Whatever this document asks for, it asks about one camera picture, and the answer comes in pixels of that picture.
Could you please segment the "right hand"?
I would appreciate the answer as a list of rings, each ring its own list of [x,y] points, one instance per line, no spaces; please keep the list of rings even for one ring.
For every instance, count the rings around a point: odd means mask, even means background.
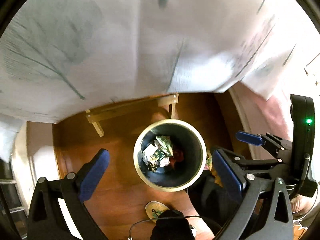
[[[308,213],[313,206],[313,200],[310,197],[298,194],[290,200],[290,204],[292,213],[300,216]]]

